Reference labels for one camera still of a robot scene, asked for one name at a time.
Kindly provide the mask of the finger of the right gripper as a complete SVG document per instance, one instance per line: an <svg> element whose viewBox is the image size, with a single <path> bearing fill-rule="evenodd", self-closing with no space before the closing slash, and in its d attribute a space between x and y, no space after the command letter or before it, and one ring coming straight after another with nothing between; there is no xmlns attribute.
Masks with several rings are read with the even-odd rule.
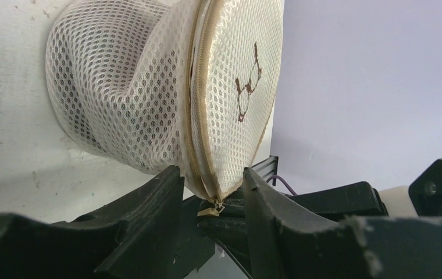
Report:
<svg viewBox="0 0 442 279"><path fill-rule="evenodd" d="M279 192L265 181L250 182L247 186L248 194L226 201L227 209L222 216L244 217L258 208L286 217L388 216L378 191L364 181L299 195Z"/></svg>
<svg viewBox="0 0 442 279"><path fill-rule="evenodd" d="M227 200L219 215L198 213L198 228L203 235L221 246L248 277L252 277L248 227L243 200Z"/></svg>

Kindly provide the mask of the round white mesh laundry bag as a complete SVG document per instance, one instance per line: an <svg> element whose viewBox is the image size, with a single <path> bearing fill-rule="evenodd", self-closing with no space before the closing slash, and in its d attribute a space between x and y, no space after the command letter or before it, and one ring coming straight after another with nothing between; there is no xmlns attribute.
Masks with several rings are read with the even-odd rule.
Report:
<svg viewBox="0 0 442 279"><path fill-rule="evenodd" d="M281 1L73 1L48 36L49 97L83 148L180 168L217 216L263 143L280 77Z"/></svg>

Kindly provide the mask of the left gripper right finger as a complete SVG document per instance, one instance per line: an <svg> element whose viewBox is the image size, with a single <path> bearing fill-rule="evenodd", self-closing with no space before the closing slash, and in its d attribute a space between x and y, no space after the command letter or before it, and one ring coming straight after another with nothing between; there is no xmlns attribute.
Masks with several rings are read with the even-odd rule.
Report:
<svg viewBox="0 0 442 279"><path fill-rule="evenodd" d="M331 221L250 168L243 192L253 278L442 278L442 217Z"/></svg>

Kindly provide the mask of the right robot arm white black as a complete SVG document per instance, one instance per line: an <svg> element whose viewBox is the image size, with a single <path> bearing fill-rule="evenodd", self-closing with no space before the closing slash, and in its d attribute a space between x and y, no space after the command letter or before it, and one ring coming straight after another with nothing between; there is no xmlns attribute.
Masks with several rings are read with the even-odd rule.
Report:
<svg viewBox="0 0 442 279"><path fill-rule="evenodd" d="M201 208L198 228L249 278L442 278L442 159L380 192L287 195L248 169L219 215Z"/></svg>

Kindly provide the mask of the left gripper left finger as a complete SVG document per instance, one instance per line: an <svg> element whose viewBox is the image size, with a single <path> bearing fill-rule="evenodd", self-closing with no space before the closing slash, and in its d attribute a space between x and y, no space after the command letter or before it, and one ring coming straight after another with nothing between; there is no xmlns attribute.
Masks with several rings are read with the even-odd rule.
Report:
<svg viewBox="0 0 442 279"><path fill-rule="evenodd" d="M0 213L0 278L169 278L183 189L169 166L71 222Z"/></svg>

